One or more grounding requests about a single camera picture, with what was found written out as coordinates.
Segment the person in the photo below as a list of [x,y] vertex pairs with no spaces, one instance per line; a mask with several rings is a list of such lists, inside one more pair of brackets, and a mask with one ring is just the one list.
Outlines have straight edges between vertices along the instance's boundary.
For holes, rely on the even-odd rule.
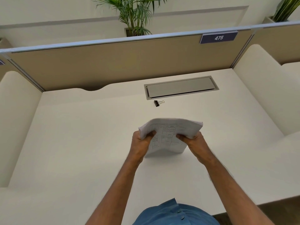
[[[86,225],[121,225],[133,178],[147,153],[155,131],[141,139],[139,131],[133,133],[129,154],[111,187],[88,219]],[[201,132],[193,138],[176,135],[186,143],[202,163],[214,184],[233,225],[274,225],[235,182],[222,163],[212,153]],[[211,215],[199,208],[177,204],[175,199],[145,209],[134,225],[215,225]]]

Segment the number sign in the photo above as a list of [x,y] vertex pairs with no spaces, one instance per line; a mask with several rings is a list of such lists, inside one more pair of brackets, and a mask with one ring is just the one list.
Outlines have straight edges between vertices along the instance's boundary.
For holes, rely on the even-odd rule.
[[233,41],[237,34],[237,31],[223,32],[217,34],[204,34],[202,35],[200,44]]

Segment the binder clip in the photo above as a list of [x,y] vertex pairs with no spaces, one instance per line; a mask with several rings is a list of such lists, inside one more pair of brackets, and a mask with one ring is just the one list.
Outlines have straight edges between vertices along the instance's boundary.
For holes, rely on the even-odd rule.
[[165,101],[159,101],[158,102],[157,100],[154,100],[154,104],[155,104],[156,107],[158,107],[162,103],[165,103]]

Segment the stack of papers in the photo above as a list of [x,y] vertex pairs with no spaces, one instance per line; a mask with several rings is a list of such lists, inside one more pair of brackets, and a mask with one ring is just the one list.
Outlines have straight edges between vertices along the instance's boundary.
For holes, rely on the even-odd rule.
[[176,134],[193,138],[202,126],[203,122],[181,118],[155,118],[139,127],[139,131],[142,139],[151,131],[156,131],[156,135],[151,140],[146,155],[158,150],[182,153],[187,145],[176,138]]

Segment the floor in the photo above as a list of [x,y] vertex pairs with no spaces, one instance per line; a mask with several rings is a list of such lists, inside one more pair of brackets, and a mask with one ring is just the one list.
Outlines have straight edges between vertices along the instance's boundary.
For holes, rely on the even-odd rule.
[[[275,225],[300,225],[300,196],[259,206]],[[220,225],[232,225],[227,213],[214,215]]]

